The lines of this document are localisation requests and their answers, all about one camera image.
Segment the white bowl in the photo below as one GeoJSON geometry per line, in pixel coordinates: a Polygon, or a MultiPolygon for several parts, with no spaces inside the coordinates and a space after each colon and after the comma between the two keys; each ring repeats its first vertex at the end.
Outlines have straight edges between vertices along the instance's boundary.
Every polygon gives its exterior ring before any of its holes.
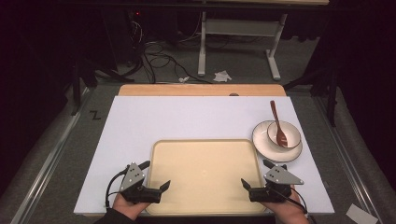
{"type": "Polygon", "coordinates": [[[276,122],[272,122],[267,128],[267,136],[269,138],[270,144],[280,151],[290,151],[297,147],[301,143],[301,134],[299,130],[291,123],[286,121],[279,122],[280,128],[282,132],[286,136],[287,144],[285,146],[281,146],[276,141],[277,134],[277,125],[276,122]]]}

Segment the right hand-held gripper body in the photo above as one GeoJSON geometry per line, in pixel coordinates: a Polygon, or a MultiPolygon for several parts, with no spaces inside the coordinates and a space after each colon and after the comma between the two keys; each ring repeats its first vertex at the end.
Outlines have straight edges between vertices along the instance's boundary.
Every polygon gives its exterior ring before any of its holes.
{"type": "Polygon", "coordinates": [[[252,202],[283,203],[291,195],[291,185],[304,184],[301,178],[290,173],[284,166],[275,165],[263,177],[263,187],[248,186],[248,197],[252,202]]]}

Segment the metal floor rail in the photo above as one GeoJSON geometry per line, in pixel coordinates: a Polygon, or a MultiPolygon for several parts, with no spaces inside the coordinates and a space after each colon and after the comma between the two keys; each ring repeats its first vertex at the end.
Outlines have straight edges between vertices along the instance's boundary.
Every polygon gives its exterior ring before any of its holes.
{"type": "Polygon", "coordinates": [[[80,105],[71,100],[28,153],[9,187],[18,208],[11,213],[12,219],[8,224],[26,224],[30,219],[64,153],[64,145],[78,122],[79,110],[91,94],[92,88],[79,88],[80,105]]]}
{"type": "Polygon", "coordinates": [[[327,117],[327,101],[314,97],[314,102],[336,144],[337,156],[360,208],[376,217],[377,224],[396,224],[396,191],[366,146],[345,101],[340,99],[336,105],[334,126],[327,117]]]}

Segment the white metal desk frame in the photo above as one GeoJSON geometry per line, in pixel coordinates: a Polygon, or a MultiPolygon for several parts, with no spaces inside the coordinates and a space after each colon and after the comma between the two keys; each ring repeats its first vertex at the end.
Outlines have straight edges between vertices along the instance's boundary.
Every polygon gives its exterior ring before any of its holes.
{"type": "Polygon", "coordinates": [[[279,81],[281,75],[276,64],[275,54],[280,37],[286,23],[288,15],[282,14],[278,21],[242,21],[226,19],[208,19],[206,13],[201,13],[201,42],[198,58],[198,76],[205,75],[206,48],[205,41],[207,35],[241,35],[272,37],[273,45],[265,51],[266,59],[270,67],[273,80],[279,81]]]}

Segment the person's right hand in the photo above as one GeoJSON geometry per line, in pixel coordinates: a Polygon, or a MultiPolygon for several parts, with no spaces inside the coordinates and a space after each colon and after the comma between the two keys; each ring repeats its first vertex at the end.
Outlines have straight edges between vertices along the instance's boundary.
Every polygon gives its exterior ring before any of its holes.
{"type": "Polygon", "coordinates": [[[270,209],[283,224],[310,224],[294,189],[289,200],[283,203],[262,202],[262,205],[270,209]]]}

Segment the beige plastic tray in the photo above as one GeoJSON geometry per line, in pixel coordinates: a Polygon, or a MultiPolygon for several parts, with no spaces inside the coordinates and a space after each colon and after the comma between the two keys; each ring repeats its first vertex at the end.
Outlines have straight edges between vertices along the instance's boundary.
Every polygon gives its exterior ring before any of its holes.
{"type": "Polygon", "coordinates": [[[262,186],[256,149],[246,139],[161,140],[151,153],[147,186],[169,182],[161,201],[147,208],[153,216],[256,215],[242,182],[262,186]]]}

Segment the black metal stand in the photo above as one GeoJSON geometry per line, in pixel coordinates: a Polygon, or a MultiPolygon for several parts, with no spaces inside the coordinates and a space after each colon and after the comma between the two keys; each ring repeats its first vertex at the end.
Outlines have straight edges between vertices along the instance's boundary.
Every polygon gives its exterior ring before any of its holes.
{"type": "Polygon", "coordinates": [[[299,78],[283,86],[288,91],[298,85],[311,84],[310,94],[312,96],[327,96],[326,118],[330,124],[335,126],[334,112],[336,102],[337,75],[339,66],[337,62],[327,62],[314,71],[305,73],[299,78]]]}

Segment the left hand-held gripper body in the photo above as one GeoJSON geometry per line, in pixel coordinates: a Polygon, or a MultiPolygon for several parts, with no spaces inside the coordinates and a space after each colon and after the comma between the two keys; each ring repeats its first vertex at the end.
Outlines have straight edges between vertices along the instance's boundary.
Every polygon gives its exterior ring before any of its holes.
{"type": "Polygon", "coordinates": [[[120,195],[131,203],[159,203],[162,192],[160,189],[150,189],[143,185],[145,180],[143,171],[135,162],[129,165],[120,184],[120,195]]]}

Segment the person's left hand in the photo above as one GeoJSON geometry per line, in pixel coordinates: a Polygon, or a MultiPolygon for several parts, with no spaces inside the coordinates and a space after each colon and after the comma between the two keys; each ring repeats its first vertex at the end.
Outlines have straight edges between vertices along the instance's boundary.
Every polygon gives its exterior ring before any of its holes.
{"type": "Polygon", "coordinates": [[[114,200],[112,208],[131,220],[136,220],[137,217],[143,212],[149,203],[131,203],[126,201],[120,194],[114,200]]]}

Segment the wooden table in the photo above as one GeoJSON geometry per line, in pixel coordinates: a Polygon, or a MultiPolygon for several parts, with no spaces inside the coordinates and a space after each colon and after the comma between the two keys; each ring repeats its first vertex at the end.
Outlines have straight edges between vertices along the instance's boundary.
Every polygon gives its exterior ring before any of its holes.
{"type": "Polygon", "coordinates": [[[119,96],[286,96],[278,84],[125,84],[119,96]]]}

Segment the white paper sheet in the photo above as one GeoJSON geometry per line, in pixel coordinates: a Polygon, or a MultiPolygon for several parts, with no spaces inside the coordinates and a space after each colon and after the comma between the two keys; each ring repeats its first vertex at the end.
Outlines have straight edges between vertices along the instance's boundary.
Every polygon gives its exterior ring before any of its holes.
{"type": "Polygon", "coordinates": [[[360,209],[355,204],[349,206],[346,215],[357,224],[376,224],[378,221],[376,217],[360,209]]]}

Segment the white plate dark rim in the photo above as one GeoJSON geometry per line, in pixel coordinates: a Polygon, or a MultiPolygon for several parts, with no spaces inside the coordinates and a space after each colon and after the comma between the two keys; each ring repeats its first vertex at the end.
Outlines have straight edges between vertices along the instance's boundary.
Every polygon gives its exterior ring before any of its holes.
{"type": "Polygon", "coordinates": [[[275,149],[269,142],[267,136],[268,126],[274,122],[267,120],[259,123],[252,132],[252,142],[254,147],[268,160],[275,162],[293,161],[298,158],[303,150],[302,136],[301,143],[290,151],[280,151],[275,149]]]}

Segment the brown wooden spoon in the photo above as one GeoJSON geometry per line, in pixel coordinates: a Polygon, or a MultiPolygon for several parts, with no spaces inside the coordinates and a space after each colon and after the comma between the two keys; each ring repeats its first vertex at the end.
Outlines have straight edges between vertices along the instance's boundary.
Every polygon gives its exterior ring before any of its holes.
{"type": "Polygon", "coordinates": [[[280,122],[279,122],[279,118],[277,115],[277,111],[276,111],[276,102],[275,101],[271,101],[270,102],[270,106],[272,109],[272,113],[276,122],[276,142],[281,146],[281,147],[287,147],[288,146],[288,141],[287,141],[287,137],[286,135],[283,133],[281,127],[280,127],[280,122]]]}

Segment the white table mat board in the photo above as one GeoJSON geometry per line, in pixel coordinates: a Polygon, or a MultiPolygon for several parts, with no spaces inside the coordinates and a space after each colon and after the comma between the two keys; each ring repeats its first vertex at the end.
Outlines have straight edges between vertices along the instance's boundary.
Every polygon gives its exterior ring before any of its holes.
{"type": "MultiPolygon", "coordinates": [[[[294,126],[300,124],[288,97],[116,97],[78,196],[75,213],[103,214],[108,200],[106,190],[114,191],[120,187],[115,173],[132,161],[150,161],[151,164],[153,146],[161,140],[246,139],[253,145],[253,129],[273,117],[271,101],[276,102],[281,119],[294,126]]],[[[257,149],[256,153],[263,183],[267,170],[262,163],[265,157],[257,149]]],[[[316,215],[332,213],[331,200],[308,145],[303,145],[295,160],[279,163],[286,164],[292,174],[304,181],[297,190],[303,195],[309,212],[316,215]]]]}

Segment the dark computer tower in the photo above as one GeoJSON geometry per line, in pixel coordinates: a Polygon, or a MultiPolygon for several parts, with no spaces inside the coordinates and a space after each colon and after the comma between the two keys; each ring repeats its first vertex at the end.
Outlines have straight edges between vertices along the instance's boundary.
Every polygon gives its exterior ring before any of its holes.
{"type": "Polygon", "coordinates": [[[132,40],[132,24],[126,9],[101,10],[116,65],[131,66],[137,60],[136,42],[132,40]]]}

